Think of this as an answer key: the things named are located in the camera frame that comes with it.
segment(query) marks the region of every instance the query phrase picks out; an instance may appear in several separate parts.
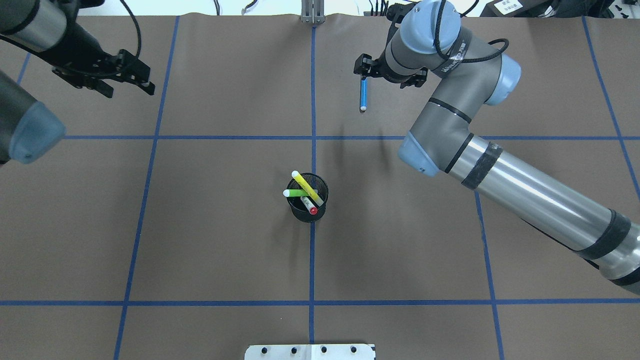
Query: green marker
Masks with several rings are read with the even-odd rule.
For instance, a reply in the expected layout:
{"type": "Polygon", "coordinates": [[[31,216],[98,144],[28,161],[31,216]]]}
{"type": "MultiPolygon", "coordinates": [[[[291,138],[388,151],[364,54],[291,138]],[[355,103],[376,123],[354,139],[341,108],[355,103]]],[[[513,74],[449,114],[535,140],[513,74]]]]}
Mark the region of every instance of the green marker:
{"type": "Polygon", "coordinates": [[[286,197],[309,196],[309,194],[307,194],[307,192],[302,189],[286,189],[282,192],[282,195],[285,195],[286,197]]]}

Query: white label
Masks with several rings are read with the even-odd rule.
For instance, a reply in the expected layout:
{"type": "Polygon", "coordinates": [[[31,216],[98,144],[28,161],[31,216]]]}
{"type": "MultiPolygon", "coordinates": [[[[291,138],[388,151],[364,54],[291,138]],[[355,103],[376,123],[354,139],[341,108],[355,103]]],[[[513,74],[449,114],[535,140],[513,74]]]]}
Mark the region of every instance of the white label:
{"type": "Polygon", "coordinates": [[[495,3],[495,8],[498,9],[503,15],[514,12],[522,7],[522,4],[518,0],[503,0],[499,3],[495,3]]]}

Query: red marker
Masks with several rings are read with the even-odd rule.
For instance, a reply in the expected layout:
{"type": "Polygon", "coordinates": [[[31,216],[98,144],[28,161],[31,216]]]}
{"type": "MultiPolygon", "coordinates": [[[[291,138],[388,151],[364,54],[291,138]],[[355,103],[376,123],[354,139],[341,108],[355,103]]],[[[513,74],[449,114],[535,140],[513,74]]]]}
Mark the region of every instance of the red marker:
{"type": "Polygon", "coordinates": [[[314,205],[313,202],[311,202],[311,200],[309,200],[308,197],[301,196],[300,200],[302,200],[302,203],[305,205],[311,215],[315,215],[318,213],[318,208],[314,205]]]}

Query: black cup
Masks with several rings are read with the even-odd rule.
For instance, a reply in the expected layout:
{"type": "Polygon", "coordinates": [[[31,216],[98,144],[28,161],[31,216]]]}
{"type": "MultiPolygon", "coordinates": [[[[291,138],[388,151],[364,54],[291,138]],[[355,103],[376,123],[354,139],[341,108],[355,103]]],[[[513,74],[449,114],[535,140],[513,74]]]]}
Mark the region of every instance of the black cup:
{"type": "MultiPolygon", "coordinates": [[[[320,199],[324,201],[324,204],[317,207],[318,212],[315,215],[311,215],[299,197],[288,197],[287,202],[291,207],[291,212],[298,220],[302,222],[318,221],[324,215],[324,211],[326,210],[326,201],[329,199],[329,187],[327,187],[326,182],[322,177],[319,177],[318,175],[311,174],[310,172],[305,172],[300,175],[302,175],[302,178],[311,185],[312,189],[318,190],[318,196],[320,196],[320,199]]],[[[297,190],[302,189],[302,187],[294,179],[291,179],[287,185],[287,189],[297,190]]]]}

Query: marker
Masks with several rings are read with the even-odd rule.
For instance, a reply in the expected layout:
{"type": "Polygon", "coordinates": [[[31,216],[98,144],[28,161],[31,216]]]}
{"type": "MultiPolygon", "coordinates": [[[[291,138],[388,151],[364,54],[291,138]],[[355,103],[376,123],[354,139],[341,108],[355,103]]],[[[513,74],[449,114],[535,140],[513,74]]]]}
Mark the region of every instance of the marker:
{"type": "Polygon", "coordinates": [[[360,111],[367,109],[367,78],[360,80],[360,111]]]}
{"type": "Polygon", "coordinates": [[[309,194],[307,194],[307,192],[302,189],[286,189],[282,192],[282,195],[285,195],[286,197],[309,196],[309,194]]]}
{"type": "Polygon", "coordinates": [[[318,208],[314,205],[313,202],[311,202],[311,200],[309,200],[308,197],[301,196],[300,200],[302,200],[302,203],[305,205],[311,215],[315,215],[318,213],[318,208]]]}
{"type": "Polygon", "coordinates": [[[302,178],[302,175],[300,175],[297,170],[293,170],[291,172],[291,177],[293,177],[293,179],[300,185],[300,187],[307,192],[308,196],[311,196],[311,199],[313,199],[316,204],[318,204],[318,206],[322,206],[322,204],[324,204],[324,201],[320,199],[320,196],[318,196],[318,194],[314,192],[314,190],[311,188],[311,185],[309,185],[309,183],[306,182],[304,178],[302,178]]]}

